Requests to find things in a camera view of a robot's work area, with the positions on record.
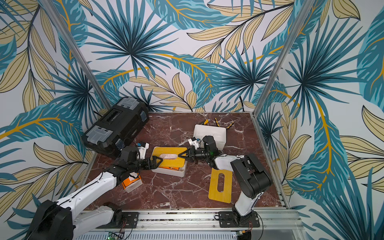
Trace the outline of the white plastic tissue box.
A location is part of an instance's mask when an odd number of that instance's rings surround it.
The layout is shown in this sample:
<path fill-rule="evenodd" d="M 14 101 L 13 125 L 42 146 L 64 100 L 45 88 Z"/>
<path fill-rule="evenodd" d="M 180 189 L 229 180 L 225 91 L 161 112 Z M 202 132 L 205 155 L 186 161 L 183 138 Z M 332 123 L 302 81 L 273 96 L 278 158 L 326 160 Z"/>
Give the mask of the white plastic tissue box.
<path fill-rule="evenodd" d="M 187 162 L 185 163 L 185 165 L 183 167 L 179 168 L 178 171 L 163 169 L 163 168 L 158 167 L 158 168 L 152 170 L 152 172 L 170 175 L 170 176 L 175 176 L 175 177 L 184 177 L 185 173 L 186 173 L 186 168 L 187 168 Z"/>

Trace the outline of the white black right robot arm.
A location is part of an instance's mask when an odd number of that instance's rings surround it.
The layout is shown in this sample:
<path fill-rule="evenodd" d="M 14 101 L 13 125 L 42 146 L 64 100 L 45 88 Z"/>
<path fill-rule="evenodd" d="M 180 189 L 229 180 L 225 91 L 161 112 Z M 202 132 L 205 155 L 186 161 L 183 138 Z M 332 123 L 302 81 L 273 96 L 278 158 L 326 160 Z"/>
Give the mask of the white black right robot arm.
<path fill-rule="evenodd" d="M 203 137 L 203 147 L 198 140 L 189 139 L 190 147 L 178 154 L 187 162 L 207 163 L 212 169 L 227 170 L 234 173 L 241 187 L 239 199 L 229 212 L 218 212 L 221 228 L 259 227 L 260 217 L 254 211 L 256 202 L 270 186 L 273 179 L 255 154 L 227 155 L 217 148 L 213 136 Z"/>

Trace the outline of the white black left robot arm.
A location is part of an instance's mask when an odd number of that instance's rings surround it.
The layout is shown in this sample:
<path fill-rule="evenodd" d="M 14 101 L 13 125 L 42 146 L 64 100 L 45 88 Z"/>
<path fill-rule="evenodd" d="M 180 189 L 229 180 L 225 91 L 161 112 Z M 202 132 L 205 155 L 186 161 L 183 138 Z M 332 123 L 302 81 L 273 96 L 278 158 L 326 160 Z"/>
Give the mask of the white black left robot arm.
<path fill-rule="evenodd" d="M 147 158 L 146 148 L 127 146 L 101 174 L 72 194 L 39 205 L 26 233 L 27 240 L 74 240 L 109 224 L 118 208 L 102 206 L 87 214 L 82 211 L 100 196 L 128 179 L 132 173 L 154 170 L 163 159 Z"/>

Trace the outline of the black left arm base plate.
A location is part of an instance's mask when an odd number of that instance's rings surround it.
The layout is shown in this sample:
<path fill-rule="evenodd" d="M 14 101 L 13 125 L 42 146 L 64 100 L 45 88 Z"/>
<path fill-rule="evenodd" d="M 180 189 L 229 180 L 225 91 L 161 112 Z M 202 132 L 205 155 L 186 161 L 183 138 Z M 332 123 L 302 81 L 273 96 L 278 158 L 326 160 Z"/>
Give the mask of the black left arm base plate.
<path fill-rule="evenodd" d="M 114 213 L 110 222 L 112 227 L 118 229 L 135 229 L 138 224 L 139 212 L 118 212 Z"/>

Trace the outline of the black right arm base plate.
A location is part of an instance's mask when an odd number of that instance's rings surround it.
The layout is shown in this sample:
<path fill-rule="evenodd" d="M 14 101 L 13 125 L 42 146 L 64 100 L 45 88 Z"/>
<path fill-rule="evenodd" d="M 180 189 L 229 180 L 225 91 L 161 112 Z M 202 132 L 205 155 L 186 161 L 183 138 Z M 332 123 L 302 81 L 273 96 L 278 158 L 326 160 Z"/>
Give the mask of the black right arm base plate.
<path fill-rule="evenodd" d="M 218 212 L 215 219 L 219 221 L 221 228 L 258 228 L 260 227 L 259 216 L 255 211 L 251 211 L 245 216 L 240 216 L 237 212 L 226 211 Z"/>

